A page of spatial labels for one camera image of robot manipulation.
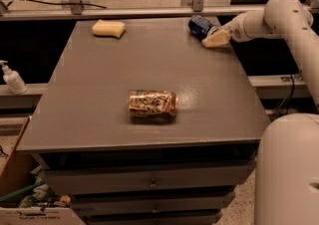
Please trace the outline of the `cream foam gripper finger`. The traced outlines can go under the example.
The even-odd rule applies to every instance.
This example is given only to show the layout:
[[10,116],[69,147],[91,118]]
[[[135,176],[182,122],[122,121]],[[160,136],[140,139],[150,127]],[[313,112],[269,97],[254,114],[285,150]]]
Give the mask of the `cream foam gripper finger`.
[[215,48],[228,44],[230,39],[231,35],[227,30],[212,28],[201,43],[205,48]]

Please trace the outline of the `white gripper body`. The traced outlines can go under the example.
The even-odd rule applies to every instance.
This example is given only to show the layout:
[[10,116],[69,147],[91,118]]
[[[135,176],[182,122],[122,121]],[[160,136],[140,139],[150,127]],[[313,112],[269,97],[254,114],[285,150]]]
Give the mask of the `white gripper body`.
[[230,38],[235,42],[247,42],[251,40],[246,14],[239,14],[231,21],[223,25],[223,29],[228,32]]

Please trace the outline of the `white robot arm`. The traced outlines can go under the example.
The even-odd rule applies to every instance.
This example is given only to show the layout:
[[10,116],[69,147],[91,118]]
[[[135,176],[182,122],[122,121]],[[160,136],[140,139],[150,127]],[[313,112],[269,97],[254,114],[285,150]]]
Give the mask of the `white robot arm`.
[[[202,45],[217,48],[233,40],[280,39],[291,62],[280,72],[296,73],[319,106],[319,36],[313,16],[300,0],[268,0],[204,35]],[[295,112],[265,130],[255,168],[254,225],[319,225],[319,114]]]

